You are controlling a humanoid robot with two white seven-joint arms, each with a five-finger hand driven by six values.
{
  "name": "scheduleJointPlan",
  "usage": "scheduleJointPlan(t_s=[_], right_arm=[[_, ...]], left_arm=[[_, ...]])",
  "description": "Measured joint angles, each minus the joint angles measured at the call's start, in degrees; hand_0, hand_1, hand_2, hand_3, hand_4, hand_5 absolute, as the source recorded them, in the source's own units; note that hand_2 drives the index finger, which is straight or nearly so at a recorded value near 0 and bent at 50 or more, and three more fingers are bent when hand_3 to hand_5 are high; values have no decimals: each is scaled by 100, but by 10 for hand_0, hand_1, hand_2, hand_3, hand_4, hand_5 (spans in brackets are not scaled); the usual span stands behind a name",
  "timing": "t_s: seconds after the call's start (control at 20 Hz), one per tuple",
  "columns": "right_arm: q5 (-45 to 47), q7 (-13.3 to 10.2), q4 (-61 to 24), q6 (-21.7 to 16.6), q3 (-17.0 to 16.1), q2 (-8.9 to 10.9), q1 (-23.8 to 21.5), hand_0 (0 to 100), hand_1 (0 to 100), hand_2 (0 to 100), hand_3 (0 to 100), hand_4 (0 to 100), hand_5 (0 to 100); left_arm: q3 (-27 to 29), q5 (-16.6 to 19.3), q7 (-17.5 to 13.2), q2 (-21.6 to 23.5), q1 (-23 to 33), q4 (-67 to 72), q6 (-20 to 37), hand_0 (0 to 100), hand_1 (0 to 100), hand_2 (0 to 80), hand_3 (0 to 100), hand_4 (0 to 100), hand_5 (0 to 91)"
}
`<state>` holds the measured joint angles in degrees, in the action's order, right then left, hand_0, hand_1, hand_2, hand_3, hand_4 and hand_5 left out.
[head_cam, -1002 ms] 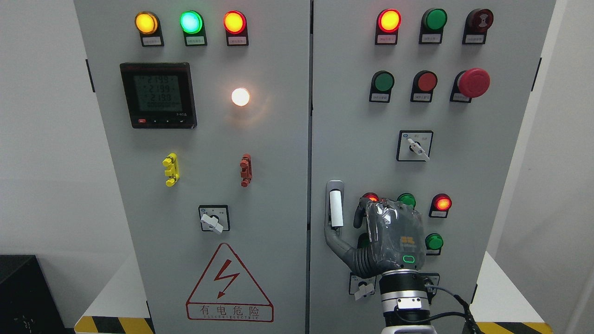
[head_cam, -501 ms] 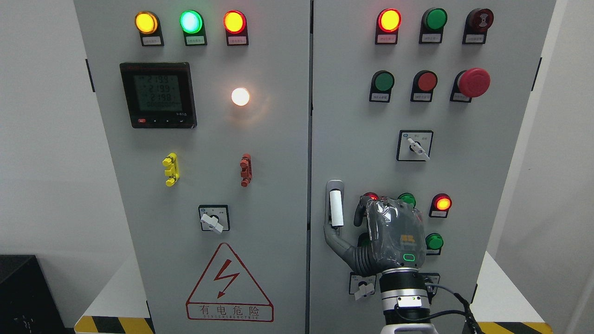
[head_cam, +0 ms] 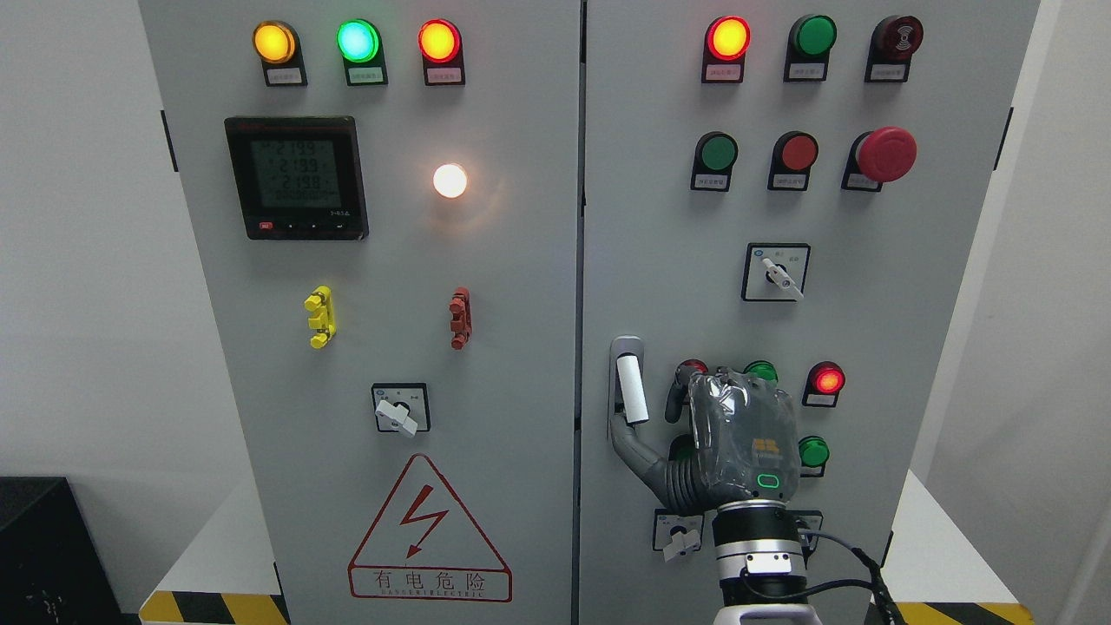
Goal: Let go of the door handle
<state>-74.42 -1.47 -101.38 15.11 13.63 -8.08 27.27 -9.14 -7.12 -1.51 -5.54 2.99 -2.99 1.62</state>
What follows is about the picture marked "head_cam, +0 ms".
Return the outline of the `grey robot hand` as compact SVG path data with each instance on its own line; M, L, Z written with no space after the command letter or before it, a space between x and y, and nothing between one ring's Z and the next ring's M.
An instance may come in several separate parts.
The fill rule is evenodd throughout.
M689 399L694 454L667 460L623 416L608 420L615 455L671 513L691 516L730 503L788 503L800 483L800 435L792 399L777 384L720 367L682 364L677 380Z

